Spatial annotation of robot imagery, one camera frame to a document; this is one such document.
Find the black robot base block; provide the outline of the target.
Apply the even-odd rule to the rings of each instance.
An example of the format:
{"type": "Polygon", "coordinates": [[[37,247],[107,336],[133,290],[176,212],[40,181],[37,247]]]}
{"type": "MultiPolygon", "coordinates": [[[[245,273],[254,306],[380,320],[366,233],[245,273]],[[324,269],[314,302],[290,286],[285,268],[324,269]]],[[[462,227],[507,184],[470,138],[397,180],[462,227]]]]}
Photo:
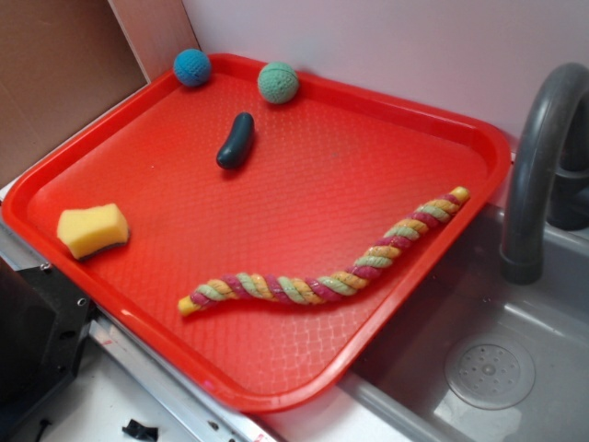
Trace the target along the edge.
{"type": "Polygon", "coordinates": [[[94,303],[55,267],[1,262],[1,432],[77,375],[94,303]]]}

